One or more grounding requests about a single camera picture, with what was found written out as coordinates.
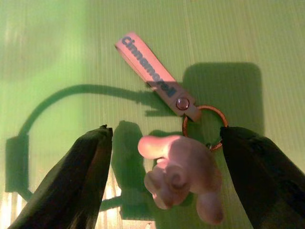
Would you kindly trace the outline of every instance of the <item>pink figurine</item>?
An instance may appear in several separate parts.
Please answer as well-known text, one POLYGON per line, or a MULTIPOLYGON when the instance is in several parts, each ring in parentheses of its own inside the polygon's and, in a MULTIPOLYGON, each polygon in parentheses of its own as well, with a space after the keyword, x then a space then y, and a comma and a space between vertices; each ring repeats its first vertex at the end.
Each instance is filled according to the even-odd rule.
POLYGON ((221 173, 206 146, 180 135, 148 135, 140 139, 138 150, 147 159, 158 158, 144 184, 159 208, 179 205, 192 192, 198 194, 196 208, 201 220, 214 225, 222 222, 221 173))

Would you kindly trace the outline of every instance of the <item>copper key ring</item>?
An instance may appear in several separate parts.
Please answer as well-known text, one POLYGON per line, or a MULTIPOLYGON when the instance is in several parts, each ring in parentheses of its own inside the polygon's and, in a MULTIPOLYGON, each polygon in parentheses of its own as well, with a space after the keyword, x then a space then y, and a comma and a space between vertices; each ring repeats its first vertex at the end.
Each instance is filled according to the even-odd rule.
MULTIPOLYGON (((228 126, 228 121, 226 120, 224 114, 220 110, 218 110, 216 107, 208 106, 208 105, 201 105, 201 106, 198 106, 197 108, 200 110, 206 109, 206 110, 211 110, 211 111, 216 112, 221 117, 221 120, 222 120, 224 126, 225 127, 228 126)), ((182 132, 185 137, 188 137, 187 121, 188 121, 188 117, 185 115, 183 123, 182 123, 182 132)), ((211 147, 211 150, 216 150, 216 149, 220 148, 221 146, 222 146, 222 143, 221 143, 221 141, 219 141, 216 145, 211 147)))

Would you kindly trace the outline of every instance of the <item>pink leather strap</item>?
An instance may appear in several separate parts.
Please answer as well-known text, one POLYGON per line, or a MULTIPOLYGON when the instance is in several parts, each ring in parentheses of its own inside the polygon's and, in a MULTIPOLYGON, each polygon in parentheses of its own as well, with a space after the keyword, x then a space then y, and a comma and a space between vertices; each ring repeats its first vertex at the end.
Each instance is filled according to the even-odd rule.
POLYGON ((139 36, 130 32, 115 47, 178 116, 186 114, 193 121, 201 117, 201 111, 194 105, 195 99, 175 81, 139 36))

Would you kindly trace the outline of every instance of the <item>green surface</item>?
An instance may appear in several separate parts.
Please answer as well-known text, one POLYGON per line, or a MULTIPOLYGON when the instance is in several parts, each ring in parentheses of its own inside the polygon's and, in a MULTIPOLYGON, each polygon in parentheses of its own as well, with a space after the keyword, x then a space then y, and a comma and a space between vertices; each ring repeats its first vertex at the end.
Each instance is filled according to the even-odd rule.
MULTIPOLYGON (((124 152, 138 158, 136 139, 141 135, 181 133, 182 119, 116 51, 114 44, 130 31, 150 46, 196 104, 216 106, 230 125, 271 138, 305 171, 304 12, 300 0, 0 1, 0 229, 26 203, 4 192, 6 140, 17 136, 36 106, 55 92, 79 84, 102 85, 93 94, 59 100, 34 122, 29 132, 32 192, 77 137, 102 124, 116 129, 122 120, 131 123, 114 136, 116 159, 124 152), (123 137, 125 132, 130 139, 123 137)), ((85 91, 80 86, 78 92, 85 91)), ((212 113, 203 114, 199 124, 190 124, 190 135, 213 142, 220 122, 212 113)), ((113 208, 100 213, 97 228, 251 228, 222 151, 215 156, 224 177, 222 225, 201 223, 193 203, 158 210, 145 193, 136 203, 132 177, 141 178, 140 171, 132 162, 128 171, 124 166, 129 162, 119 159, 113 164, 123 168, 111 168, 104 197, 123 198, 118 183, 130 180, 134 186, 123 199, 129 201, 126 214, 134 220, 122 220, 120 208, 113 208), (139 208, 153 216, 153 224, 133 207, 142 202, 139 208)), ((149 166, 152 162, 145 161, 145 168, 149 166)))

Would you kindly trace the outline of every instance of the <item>metal rivet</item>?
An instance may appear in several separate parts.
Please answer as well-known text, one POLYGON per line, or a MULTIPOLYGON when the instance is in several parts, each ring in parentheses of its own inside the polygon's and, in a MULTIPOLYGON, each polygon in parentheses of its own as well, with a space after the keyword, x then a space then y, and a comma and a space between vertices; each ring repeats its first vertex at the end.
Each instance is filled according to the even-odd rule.
POLYGON ((189 108, 190 101, 187 98, 177 99, 176 106, 179 110, 184 111, 189 108))

